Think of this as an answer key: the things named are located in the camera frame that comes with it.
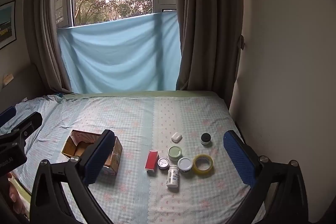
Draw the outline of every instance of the bed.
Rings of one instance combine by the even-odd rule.
[[[211,92],[138,92],[99,95],[48,95],[16,105],[17,115],[0,134],[9,132],[30,113],[43,116],[42,126],[27,139],[27,162],[13,173],[31,192],[38,164],[67,158],[61,153],[71,130],[102,133],[111,129],[123,146],[118,174],[101,174],[89,186],[93,196],[115,224],[122,223],[225,223],[249,191],[223,148],[223,134],[238,133],[224,101]],[[149,175],[148,151],[167,157],[173,133],[183,135],[184,156],[205,153],[214,160],[206,176],[180,175],[179,189],[165,186],[167,171]],[[200,135],[212,135],[203,146]],[[67,185],[64,191],[79,221],[85,223]],[[255,222],[263,218],[262,206]]]

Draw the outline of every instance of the blue sheet hanging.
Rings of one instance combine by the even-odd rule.
[[[175,90],[181,62],[176,11],[57,33],[73,92]]]

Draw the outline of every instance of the white pill bottle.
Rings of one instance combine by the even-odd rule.
[[[177,188],[179,186],[179,170],[177,165],[171,165],[168,170],[167,187]]]

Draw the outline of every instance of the yellow tape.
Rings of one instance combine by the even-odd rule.
[[[208,162],[209,162],[209,168],[208,169],[205,169],[205,170],[202,170],[202,169],[198,169],[197,168],[197,166],[196,166],[196,162],[198,161],[198,160],[207,160]],[[198,174],[198,175],[204,175],[204,174],[206,174],[206,173],[209,173],[210,172],[210,170],[212,169],[212,167],[213,167],[213,160],[212,160],[212,158],[209,156],[209,155],[207,155],[207,154],[200,154],[200,155],[197,155],[195,158],[194,158],[194,161],[193,161],[193,170],[194,170],[194,172],[196,173],[196,174]]]

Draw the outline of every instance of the brown curtain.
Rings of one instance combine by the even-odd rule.
[[[47,88],[70,93],[70,80],[58,44],[54,0],[24,0],[29,57]]]
[[[181,67],[177,90],[211,90],[230,106],[243,23],[243,0],[176,0]]]

